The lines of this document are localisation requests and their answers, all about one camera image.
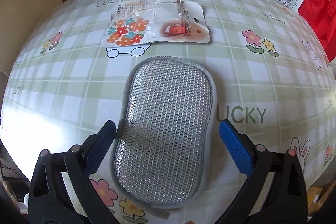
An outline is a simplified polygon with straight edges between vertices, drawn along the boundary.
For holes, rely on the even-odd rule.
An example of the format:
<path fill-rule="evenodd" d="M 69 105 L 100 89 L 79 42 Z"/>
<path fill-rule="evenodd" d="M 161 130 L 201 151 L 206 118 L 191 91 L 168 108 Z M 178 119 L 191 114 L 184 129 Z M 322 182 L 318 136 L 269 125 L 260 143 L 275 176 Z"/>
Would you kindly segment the green plaid bunny tablecloth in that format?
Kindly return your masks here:
<path fill-rule="evenodd" d="M 1 122 L 31 222 L 300 223 L 335 159 L 335 76 L 275 0 L 70 0 Z"/>

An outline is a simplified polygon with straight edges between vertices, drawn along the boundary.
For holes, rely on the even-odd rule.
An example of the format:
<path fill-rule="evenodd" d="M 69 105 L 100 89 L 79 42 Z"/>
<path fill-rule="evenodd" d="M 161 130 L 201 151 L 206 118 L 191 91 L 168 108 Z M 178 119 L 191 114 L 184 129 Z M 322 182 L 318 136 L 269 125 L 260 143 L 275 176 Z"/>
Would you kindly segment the flower print plastic package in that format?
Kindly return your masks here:
<path fill-rule="evenodd" d="M 210 41 L 203 8 L 197 2 L 130 1 L 111 12 L 110 23 L 102 37 L 106 48 L 137 46 L 149 43 Z"/>

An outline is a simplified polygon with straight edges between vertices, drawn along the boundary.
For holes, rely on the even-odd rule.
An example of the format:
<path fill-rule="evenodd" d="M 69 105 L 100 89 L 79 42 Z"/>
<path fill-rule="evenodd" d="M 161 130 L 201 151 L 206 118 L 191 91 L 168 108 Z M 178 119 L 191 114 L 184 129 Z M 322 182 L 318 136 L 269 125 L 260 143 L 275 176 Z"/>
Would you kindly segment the red apron on wall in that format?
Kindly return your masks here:
<path fill-rule="evenodd" d="M 303 0 L 298 13 L 309 23 L 329 61 L 335 58 L 335 0 Z"/>

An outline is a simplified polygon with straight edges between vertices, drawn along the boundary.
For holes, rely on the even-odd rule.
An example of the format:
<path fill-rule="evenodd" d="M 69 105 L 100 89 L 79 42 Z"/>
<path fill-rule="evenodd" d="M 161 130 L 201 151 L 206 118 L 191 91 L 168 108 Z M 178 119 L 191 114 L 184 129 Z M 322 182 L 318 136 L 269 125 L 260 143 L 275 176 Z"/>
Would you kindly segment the silver mesh scrub sponge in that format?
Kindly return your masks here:
<path fill-rule="evenodd" d="M 137 64 L 110 155 L 118 190 L 160 217 L 196 200 L 207 180 L 216 106 L 214 80 L 201 65 L 171 56 Z"/>

